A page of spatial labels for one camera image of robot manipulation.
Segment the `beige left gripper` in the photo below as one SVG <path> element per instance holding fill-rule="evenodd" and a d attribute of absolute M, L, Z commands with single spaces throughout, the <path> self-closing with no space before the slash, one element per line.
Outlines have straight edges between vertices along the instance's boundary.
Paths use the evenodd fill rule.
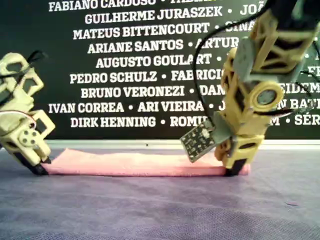
<path fill-rule="evenodd" d="M 43 52 L 28 57 L 10 52 L 0 60 L 0 143 L 36 176 L 49 175 L 41 162 L 52 163 L 45 138 L 55 129 L 43 110 L 34 109 L 34 95 L 44 87 L 35 63 L 45 57 Z"/>

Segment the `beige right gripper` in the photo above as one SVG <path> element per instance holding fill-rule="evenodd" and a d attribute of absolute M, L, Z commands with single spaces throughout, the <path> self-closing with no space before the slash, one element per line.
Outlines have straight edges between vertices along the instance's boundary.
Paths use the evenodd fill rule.
<path fill-rule="evenodd" d="M 260 115 L 276 109 L 284 93 L 272 80 L 241 82 L 233 68 L 236 48 L 231 48 L 223 64 L 220 85 L 225 91 L 225 108 L 220 112 L 234 134 L 218 144 L 215 158 L 225 167 L 225 176 L 236 176 L 246 164 L 250 164 L 265 139 L 271 115 Z"/>

